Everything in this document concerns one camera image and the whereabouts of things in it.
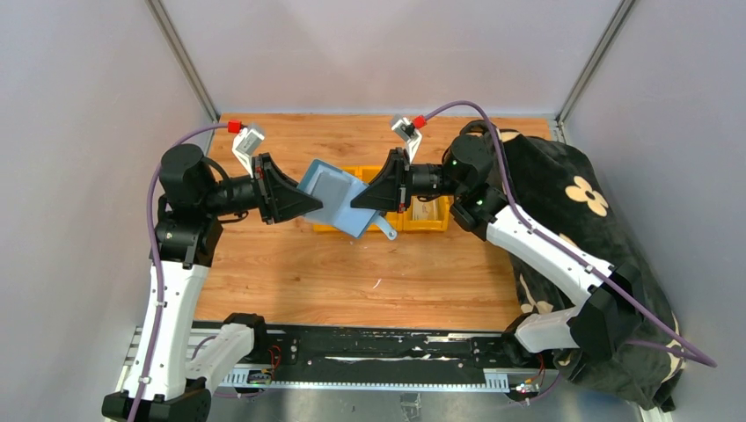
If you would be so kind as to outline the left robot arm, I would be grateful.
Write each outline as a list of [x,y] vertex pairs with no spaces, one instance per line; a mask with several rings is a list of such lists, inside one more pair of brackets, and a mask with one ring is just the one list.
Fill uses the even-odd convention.
[[103,399],[114,421],[204,421],[221,381],[241,361],[277,363],[282,356],[256,314],[234,313],[197,355],[187,346],[194,312],[226,223],[258,210],[268,223],[322,208],[282,173],[271,156],[252,160],[254,173],[231,178],[202,150],[183,143],[162,156],[156,179],[163,195],[149,198],[149,305],[142,336],[121,390]]

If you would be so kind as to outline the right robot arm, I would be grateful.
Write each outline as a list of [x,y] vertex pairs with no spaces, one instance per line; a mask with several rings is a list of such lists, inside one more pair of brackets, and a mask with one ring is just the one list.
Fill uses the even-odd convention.
[[456,137],[440,164],[413,164],[396,148],[350,204],[403,212],[414,196],[452,197],[450,213],[463,230],[521,259],[572,303],[568,309],[520,317],[502,343],[506,362],[524,367],[544,350],[568,348],[590,360],[609,360],[643,320],[630,302],[642,294],[640,272],[581,251],[510,206],[505,193],[487,180],[495,161],[486,141],[475,135]]

